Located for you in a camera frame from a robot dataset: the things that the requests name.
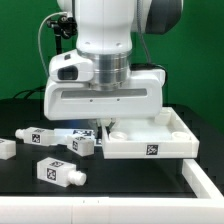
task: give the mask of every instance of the small white block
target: small white block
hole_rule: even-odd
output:
[[[0,159],[7,160],[16,155],[16,142],[0,139]]]
[[[67,148],[80,156],[94,154],[94,141],[79,134],[67,136]]]
[[[86,182],[86,174],[76,171],[75,164],[49,157],[37,163],[37,178],[62,187]]]

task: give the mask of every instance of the green wall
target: green wall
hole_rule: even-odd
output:
[[[224,132],[224,1],[185,0],[181,21],[164,36],[145,36],[152,60],[169,81],[164,101],[187,105]],[[1,0],[0,99],[46,83],[37,49],[42,20],[58,11],[56,0]],[[43,32],[45,60],[54,53],[51,30]],[[144,62],[137,35],[133,61]],[[69,50],[71,41],[65,44]]]

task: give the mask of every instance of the black table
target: black table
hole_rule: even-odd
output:
[[[224,135],[189,108],[171,106],[200,140],[197,162],[224,192]],[[0,137],[17,142],[16,156],[0,160],[1,196],[195,197],[181,174],[181,159],[104,159],[101,147],[82,158],[63,145],[43,147],[16,139],[15,131],[28,127],[89,128],[86,120],[47,120],[42,100],[1,100],[0,124]],[[75,163],[87,174],[86,184],[63,188],[38,180],[37,162],[47,157]]]

